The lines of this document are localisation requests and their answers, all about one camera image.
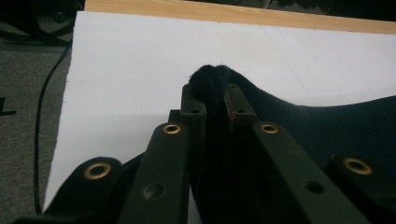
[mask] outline black cable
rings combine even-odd
[[[37,105],[37,113],[35,115],[35,158],[34,158],[34,195],[35,195],[35,212],[37,214],[41,214],[41,204],[40,204],[40,197],[39,197],[39,179],[38,179],[38,150],[39,150],[39,135],[40,135],[40,120],[41,120],[41,106],[43,105],[43,100],[44,100],[44,94],[46,92],[47,86],[50,83],[50,79],[55,72],[55,70],[58,68],[59,64],[62,62],[64,57],[66,56],[67,52],[70,50],[71,46],[73,43],[73,39],[69,41],[69,44],[64,48],[64,52],[61,55],[61,58],[59,58],[58,62],[52,67],[50,70],[49,74],[47,75],[47,78],[44,82],[43,87],[41,88],[40,92],[40,97],[38,98],[38,105]]]

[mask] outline gray carpet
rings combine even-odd
[[[33,161],[35,115],[47,74],[61,52],[0,50],[0,97],[5,98],[0,116],[0,223],[35,213]],[[54,73],[42,107],[40,129],[40,196],[44,202],[70,53]]]

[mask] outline brass grommet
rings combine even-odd
[[[277,127],[271,124],[263,124],[262,131],[265,133],[277,133]]]
[[[163,127],[163,132],[168,133],[168,134],[179,133],[180,126],[178,126],[176,124],[168,124],[165,127]]]
[[[355,158],[345,158],[344,165],[348,170],[358,175],[370,175],[373,173],[373,169],[367,163]]]
[[[110,173],[111,166],[108,163],[105,162],[98,162],[95,164],[90,165],[86,170],[85,170],[85,178],[87,179],[100,179],[108,173]]]

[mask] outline white paper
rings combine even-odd
[[[84,161],[143,152],[202,65],[325,106],[395,95],[395,62],[396,35],[79,12],[45,206]]]

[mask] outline black fabric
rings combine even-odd
[[[203,66],[190,79],[207,107],[206,151],[211,155],[219,155],[224,147],[221,128],[228,82],[240,87],[259,120],[285,127],[321,167],[335,153],[352,153],[380,164],[396,176],[396,96],[354,105],[293,105],[258,89],[224,65]],[[215,166],[211,164],[207,170],[192,176],[191,187],[203,222],[246,223],[249,211],[243,205],[243,197],[234,195],[238,191],[231,181],[235,176],[232,172],[218,172]],[[225,204],[232,205],[222,211],[219,207]]]

